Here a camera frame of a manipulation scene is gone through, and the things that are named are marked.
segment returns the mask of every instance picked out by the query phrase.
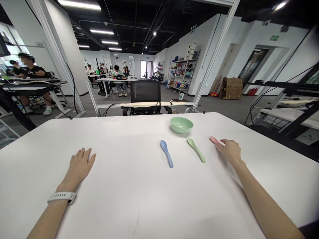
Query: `blue spoon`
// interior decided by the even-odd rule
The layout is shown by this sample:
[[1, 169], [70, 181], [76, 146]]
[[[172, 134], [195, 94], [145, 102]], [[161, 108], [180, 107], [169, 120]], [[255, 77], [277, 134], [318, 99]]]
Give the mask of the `blue spoon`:
[[166, 156], [167, 156], [167, 159], [168, 159], [168, 164], [169, 164], [169, 167], [170, 168], [173, 168], [174, 165], [173, 165], [173, 161], [172, 161], [172, 158], [170, 157], [169, 155], [169, 152], [168, 152], [168, 149], [167, 149], [167, 145], [166, 145], [166, 142], [164, 140], [161, 140], [160, 141], [160, 146], [162, 147], [162, 149], [164, 150], [164, 152], [166, 153]]

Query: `watch strap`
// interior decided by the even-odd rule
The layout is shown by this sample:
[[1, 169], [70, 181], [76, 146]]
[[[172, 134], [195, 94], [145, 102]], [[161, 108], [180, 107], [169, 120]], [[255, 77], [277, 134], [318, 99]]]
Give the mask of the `watch strap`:
[[56, 200], [68, 200], [68, 204], [71, 204], [74, 200], [76, 196], [76, 193], [74, 192], [57, 192], [57, 193], [53, 193], [47, 203], [50, 203], [52, 201], [56, 201]]

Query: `black hair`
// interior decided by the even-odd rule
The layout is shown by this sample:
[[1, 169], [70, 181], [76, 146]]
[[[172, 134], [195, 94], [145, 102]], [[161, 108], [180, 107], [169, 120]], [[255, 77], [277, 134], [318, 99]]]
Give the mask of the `black hair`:
[[19, 53], [19, 54], [18, 54], [18, 57], [19, 57], [19, 58], [26, 58], [26, 59], [29, 59], [29, 60], [31, 60], [31, 61], [32, 61], [32, 63], [35, 63], [34, 57], [33, 57], [33, 56], [31, 56], [31, 55], [29, 55], [29, 54], [27, 54], [27, 53], [23, 53], [23, 52], [21, 52], [21, 53]]

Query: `bowl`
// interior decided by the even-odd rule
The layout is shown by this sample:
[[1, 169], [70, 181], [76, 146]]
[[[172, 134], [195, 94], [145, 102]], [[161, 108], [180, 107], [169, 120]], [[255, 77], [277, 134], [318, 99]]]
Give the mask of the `bowl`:
[[188, 133], [194, 126], [193, 122], [183, 117], [173, 117], [170, 126], [176, 133]]

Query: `exit sign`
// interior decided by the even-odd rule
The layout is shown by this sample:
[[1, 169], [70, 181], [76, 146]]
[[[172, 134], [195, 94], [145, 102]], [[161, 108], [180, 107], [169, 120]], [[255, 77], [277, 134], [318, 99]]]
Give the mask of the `exit sign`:
[[270, 40], [272, 40], [272, 41], [277, 41], [278, 38], [279, 38], [279, 36], [272, 36], [272, 37], [270, 38]]

